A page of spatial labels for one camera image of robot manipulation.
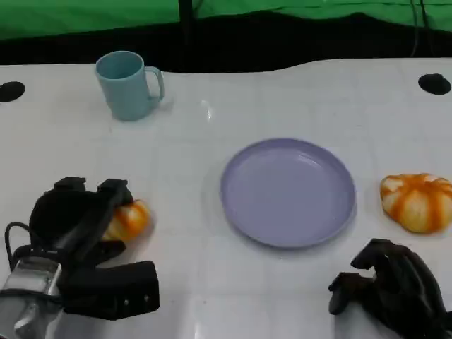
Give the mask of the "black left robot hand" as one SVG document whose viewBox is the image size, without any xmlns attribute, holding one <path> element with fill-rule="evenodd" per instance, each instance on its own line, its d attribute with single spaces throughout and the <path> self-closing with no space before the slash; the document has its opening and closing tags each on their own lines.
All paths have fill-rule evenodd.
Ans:
<svg viewBox="0 0 452 339">
<path fill-rule="evenodd" d="M 104 240 L 117 208 L 132 202 L 125 179 L 106 179 L 87 191 L 85 178 L 64 177 L 38 198 L 29 226 L 32 244 L 68 267 L 97 266 L 126 250 L 124 240 Z"/>
</svg>

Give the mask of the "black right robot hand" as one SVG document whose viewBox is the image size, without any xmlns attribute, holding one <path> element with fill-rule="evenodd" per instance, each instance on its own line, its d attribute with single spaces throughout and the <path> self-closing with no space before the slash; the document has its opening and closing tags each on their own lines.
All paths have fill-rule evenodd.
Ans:
<svg viewBox="0 0 452 339">
<path fill-rule="evenodd" d="M 354 302 L 402 338 L 451 337 L 451 312 L 436 278 L 415 252 L 387 239 L 372 239 L 351 266 L 373 268 L 375 275 L 339 273 L 328 287 L 330 314 L 341 314 Z"/>
</svg>

